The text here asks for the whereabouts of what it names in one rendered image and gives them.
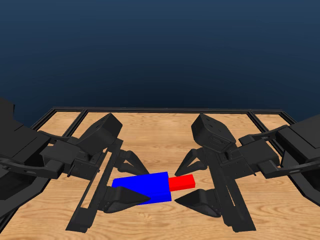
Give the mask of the thin red peg bar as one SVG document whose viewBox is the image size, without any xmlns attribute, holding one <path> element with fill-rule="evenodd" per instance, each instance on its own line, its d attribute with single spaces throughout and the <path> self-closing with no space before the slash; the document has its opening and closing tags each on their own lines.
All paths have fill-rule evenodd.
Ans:
<svg viewBox="0 0 320 240">
<path fill-rule="evenodd" d="M 171 192 L 192 189 L 196 187 L 196 182 L 192 174 L 175 176 L 168 178 L 169 190 Z"/>
</svg>

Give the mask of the blue hollow socket block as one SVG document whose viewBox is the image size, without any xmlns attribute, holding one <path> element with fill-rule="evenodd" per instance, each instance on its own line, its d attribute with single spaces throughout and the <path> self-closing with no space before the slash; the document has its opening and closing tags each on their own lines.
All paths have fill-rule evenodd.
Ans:
<svg viewBox="0 0 320 240">
<path fill-rule="evenodd" d="M 150 200 L 141 203 L 142 205 L 170 202 L 172 200 L 168 172 L 115 178 L 111 186 L 114 188 L 125 187 L 149 197 Z"/>
</svg>

